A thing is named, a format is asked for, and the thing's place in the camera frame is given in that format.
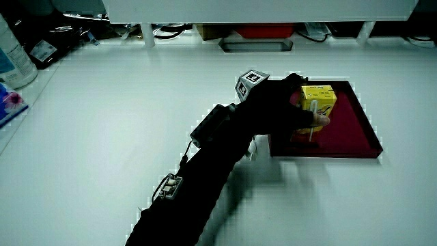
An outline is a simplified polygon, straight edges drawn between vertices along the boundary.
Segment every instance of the label sticker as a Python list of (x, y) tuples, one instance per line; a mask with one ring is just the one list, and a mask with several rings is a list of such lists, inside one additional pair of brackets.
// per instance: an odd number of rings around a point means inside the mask
[(57, 49), (49, 44), (48, 42), (41, 40), (35, 45), (35, 47), (30, 52), (36, 59), (41, 62), (45, 61), (49, 56), (51, 56)]
[(247, 89), (245, 88), (243, 83), (240, 84), (240, 86), (238, 87), (238, 90), (240, 91), (240, 93), (243, 97), (246, 95)]
[(257, 74), (256, 72), (250, 71), (248, 74), (244, 76), (244, 78), (248, 81), (250, 81), (253, 84), (258, 83), (258, 81), (261, 81), (264, 79), (264, 76), (261, 76)]

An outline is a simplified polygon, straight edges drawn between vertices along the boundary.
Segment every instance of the white bottle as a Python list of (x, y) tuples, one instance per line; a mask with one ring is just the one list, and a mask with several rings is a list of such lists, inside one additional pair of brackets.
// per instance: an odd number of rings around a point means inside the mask
[(32, 82), (37, 75), (35, 64), (0, 14), (0, 82), (16, 89)]

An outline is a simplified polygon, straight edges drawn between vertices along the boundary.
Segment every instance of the red container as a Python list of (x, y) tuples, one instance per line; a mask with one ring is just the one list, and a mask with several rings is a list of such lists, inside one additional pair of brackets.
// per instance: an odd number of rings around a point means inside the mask
[[(330, 124), (314, 133), (311, 143), (308, 142), (309, 135), (269, 135), (270, 155), (377, 158), (382, 146), (349, 82), (308, 81), (307, 85), (330, 85), (333, 88), (337, 102), (329, 115)], [(299, 90), (296, 90), (290, 102), (295, 105), (298, 97)]]
[(234, 30), (243, 38), (289, 38), (293, 23), (253, 23), (236, 25)]

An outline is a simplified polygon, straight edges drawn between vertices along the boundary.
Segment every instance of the white tabletop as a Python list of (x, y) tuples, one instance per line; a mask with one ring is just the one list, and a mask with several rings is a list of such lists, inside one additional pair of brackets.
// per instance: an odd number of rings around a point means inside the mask
[(384, 152), (372, 162), (272, 159), (258, 137), (256, 162), (236, 166), (240, 205), (224, 225), (208, 222), (217, 245), (435, 243), (437, 50), (292, 39), (289, 53), (229, 54), (191, 36), (69, 54), (0, 156), (2, 245), (123, 245), (189, 133), (214, 104), (237, 102), (236, 78), (249, 69), (346, 78)]

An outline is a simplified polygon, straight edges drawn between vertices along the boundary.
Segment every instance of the yellow juice box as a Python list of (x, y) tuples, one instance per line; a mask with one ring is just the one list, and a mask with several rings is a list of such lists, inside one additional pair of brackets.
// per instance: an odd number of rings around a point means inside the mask
[[(315, 106), (318, 114), (329, 116), (333, 110), (337, 97), (330, 85), (303, 85), (300, 90), (300, 98), (297, 102), (297, 107), (304, 110), (310, 110), (311, 102)], [(323, 126), (314, 127), (313, 132), (322, 130)], [(310, 128), (297, 130), (298, 134), (310, 133)]]

